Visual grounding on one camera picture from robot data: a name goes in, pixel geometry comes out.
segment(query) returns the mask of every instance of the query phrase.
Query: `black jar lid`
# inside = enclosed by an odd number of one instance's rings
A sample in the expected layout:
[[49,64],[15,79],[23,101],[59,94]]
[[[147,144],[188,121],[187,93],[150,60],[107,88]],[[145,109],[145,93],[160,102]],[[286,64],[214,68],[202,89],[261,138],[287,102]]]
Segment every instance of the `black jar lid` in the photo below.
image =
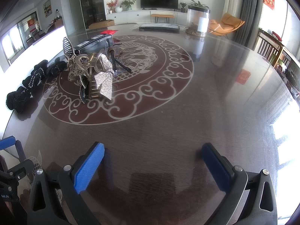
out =
[[203,13],[210,13],[209,9],[206,9],[206,8],[203,8],[203,7],[196,7],[196,6],[192,6],[192,5],[188,5],[187,7],[188,7],[188,9],[193,9],[193,10],[200,11],[200,12],[203,12]]

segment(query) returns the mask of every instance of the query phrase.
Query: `blue gripper pad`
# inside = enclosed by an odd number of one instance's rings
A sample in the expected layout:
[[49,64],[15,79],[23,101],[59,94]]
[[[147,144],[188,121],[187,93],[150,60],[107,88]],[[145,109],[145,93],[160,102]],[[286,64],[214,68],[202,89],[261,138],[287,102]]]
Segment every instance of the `blue gripper pad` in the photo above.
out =
[[4,150],[16,143],[16,139],[13,136],[9,136],[5,139],[0,140],[0,150]]
[[98,143],[74,175],[74,188],[77,194],[86,190],[103,157],[104,145]]
[[207,143],[204,144],[201,149],[201,156],[219,189],[227,193],[231,190],[231,176],[220,161],[222,157],[220,155],[218,157],[212,148]]

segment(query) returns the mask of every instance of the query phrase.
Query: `white label on box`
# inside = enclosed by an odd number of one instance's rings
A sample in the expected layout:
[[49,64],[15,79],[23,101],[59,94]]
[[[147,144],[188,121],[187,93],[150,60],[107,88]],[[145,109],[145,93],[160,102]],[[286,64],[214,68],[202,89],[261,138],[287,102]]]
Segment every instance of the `white label on box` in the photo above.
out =
[[84,41],[84,42],[82,42],[81,44],[79,44],[78,47],[83,46],[83,45],[85,45],[85,44],[87,44],[87,43],[89,43],[89,41]]
[[198,24],[198,31],[199,32],[206,32],[207,31],[207,27],[208,27],[208,22],[209,22],[209,19],[205,19],[205,18],[202,18],[200,17],[199,18],[199,24]]
[[91,39],[97,39],[97,38],[102,37],[102,36],[104,36],[104,35],[97,35],[97,36],[92,37]]

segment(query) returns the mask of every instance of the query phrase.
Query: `metal bolt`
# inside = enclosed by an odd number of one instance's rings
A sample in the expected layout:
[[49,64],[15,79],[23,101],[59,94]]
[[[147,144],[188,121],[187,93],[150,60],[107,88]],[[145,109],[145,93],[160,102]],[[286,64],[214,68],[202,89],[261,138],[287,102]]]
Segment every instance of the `metal bolt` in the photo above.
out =
[[241,172],[243,170],[241,166],[234,166],[234,169],[238,172]]
[[65,166],[64,166],[64,171],[66,171],[66,172],[67,172],[67,171],[70,171],[71,168],[72,168],[71,165],[65,165]]
[[269,171],[267,169],[263,169],[262,172],[265,174],[265,175],[269,175]]
[[41,168],[37,170],[37,175],[40,175],[42,173],[43,173],[43,170]]

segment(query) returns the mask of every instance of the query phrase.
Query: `flower pot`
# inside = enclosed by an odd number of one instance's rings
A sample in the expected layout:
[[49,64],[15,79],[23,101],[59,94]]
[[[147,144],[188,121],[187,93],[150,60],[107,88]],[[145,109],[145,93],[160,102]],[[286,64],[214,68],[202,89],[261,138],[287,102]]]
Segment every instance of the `flower pot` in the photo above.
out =
[[119,6],[118,6],[118,7],[115,8],[115,12],[116,12],[116,13],[119,13],[119,12],[122,12],[122,11],[123,11],[123,8],[122,8],[122,7],[119,7]]

